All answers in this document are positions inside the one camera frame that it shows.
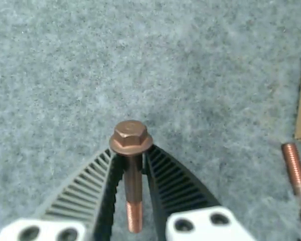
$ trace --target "bolt head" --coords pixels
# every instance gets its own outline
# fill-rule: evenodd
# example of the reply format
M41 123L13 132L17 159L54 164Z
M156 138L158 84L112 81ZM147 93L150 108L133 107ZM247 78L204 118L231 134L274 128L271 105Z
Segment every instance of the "bolt head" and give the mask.
M116 125L109 145L120 155L134 156L147 151L153 145L153 139L143 123L127 120Z
M120 122L114 131L113 138L122 147L140 146L148 137L146 126L136 120Z

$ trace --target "hex flange bolt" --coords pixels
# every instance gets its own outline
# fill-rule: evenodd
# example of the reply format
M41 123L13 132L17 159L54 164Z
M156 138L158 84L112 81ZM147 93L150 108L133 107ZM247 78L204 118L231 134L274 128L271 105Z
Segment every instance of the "hex flange bolt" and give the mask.
M136 120L127 120L116 125L109 140L110 147L124 156L124 182L128 230L142 230L142 154L153 145L146 126Z

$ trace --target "mounting hole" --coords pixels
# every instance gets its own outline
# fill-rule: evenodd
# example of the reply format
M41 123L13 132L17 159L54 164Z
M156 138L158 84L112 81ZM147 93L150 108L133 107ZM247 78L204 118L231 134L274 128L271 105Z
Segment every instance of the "mounting hole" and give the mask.
M39 228L37 226L30 226L24 229L19 235L19 241L32 241L38 237Z
M175 229L181 232L189 232L193 230L193 224L186 219L178 219L175 221Z
M78 232L73 228L63 230L57 238L57 241L75 241L77 239Z
M214 213L211 215L211 222L216 225L221 225L221 224L228 224L230 220L226 216L220 213Z

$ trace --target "copper bolt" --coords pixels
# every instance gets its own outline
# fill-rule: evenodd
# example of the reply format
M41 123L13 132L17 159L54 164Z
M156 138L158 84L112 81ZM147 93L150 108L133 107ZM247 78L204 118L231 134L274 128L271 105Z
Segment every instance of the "copper bolt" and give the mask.
M153 144L146 126L136 120L127 120L116 125L109 140L110 147L124 156L124 182L128 230L142 230L142 154Z
M299 197L301 203L301 162L296 145L293 143L283 144L282 152L294 193Z

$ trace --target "carpet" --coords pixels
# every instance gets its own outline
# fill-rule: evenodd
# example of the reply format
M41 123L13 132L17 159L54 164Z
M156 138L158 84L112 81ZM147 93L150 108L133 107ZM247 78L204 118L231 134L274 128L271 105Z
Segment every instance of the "carpet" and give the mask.
M0 1L0 229L137 119L258 240L296 240L300 78L301 1ZM143 189L129 234L120 183L112 240L156 240Z

